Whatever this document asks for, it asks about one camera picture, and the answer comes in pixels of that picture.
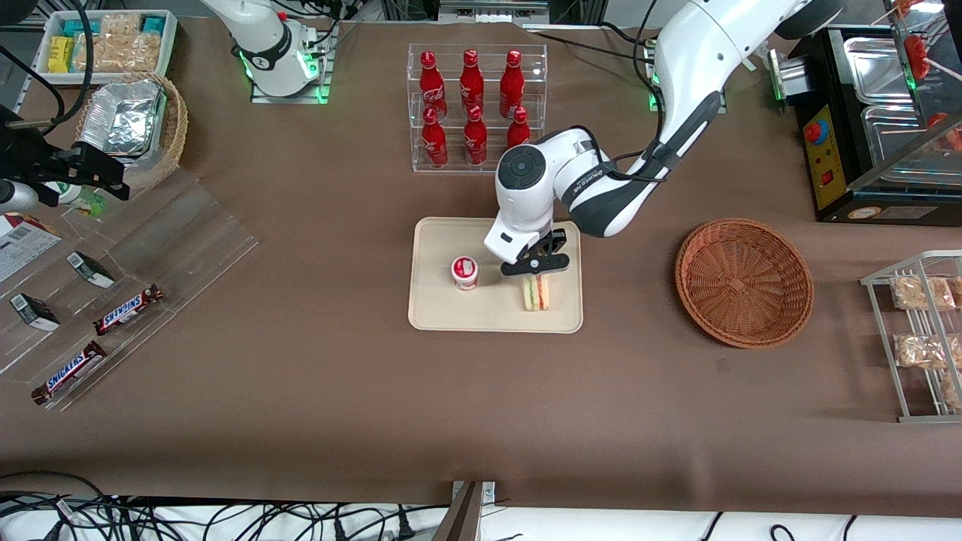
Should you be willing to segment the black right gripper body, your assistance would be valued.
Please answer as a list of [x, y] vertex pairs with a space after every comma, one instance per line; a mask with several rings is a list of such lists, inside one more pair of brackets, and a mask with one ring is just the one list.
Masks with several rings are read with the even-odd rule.
[[61, 150], [48, 144], [37, 129], [9, 127], [18, 120], [9, 107], [1, 106], [1, 207], [58, 206], [58, 184], [79, 186], [82, 180], [70, 174]]

